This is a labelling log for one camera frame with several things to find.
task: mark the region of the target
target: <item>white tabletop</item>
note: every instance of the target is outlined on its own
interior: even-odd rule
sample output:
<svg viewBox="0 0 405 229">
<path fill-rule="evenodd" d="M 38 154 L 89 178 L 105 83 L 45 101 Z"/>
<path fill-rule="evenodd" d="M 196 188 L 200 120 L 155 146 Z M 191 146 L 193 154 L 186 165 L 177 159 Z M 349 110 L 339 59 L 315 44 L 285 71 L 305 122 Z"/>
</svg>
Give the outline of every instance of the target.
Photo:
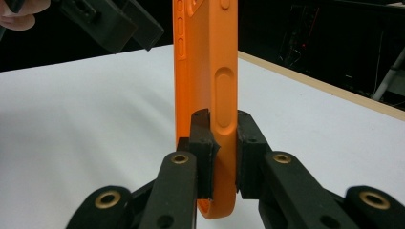
<svg viewBox="0 0 405 229">
<path fill-rule="evenodd" d="M 94 190 L 135 191 L 175 150 L 172 46 L 0 73 L 0 228 L 64 228 Z M 239 61 L 239 109 L 327 189 L 405 203 L 405 121 Z M 197 228 L 264 228 L 256 200 Z"/>
</svg>

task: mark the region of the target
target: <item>orange object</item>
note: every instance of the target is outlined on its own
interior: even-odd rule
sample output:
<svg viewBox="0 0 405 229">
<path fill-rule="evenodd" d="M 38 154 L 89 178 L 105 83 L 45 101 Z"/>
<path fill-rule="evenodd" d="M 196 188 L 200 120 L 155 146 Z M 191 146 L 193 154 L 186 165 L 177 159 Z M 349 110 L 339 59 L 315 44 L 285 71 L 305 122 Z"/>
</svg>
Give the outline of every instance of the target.
<svg viewBox="0 0 405 229">
<path fill-rule="evenodd" d="M 191 115 L 210 111 L 221 146 L 214 165 L 213 199 L 199 199 L 208 219 L 232 213 L 236 197 L 237 0 L 173 0 L 176 138 L 188 137 Z"/>
</svg>

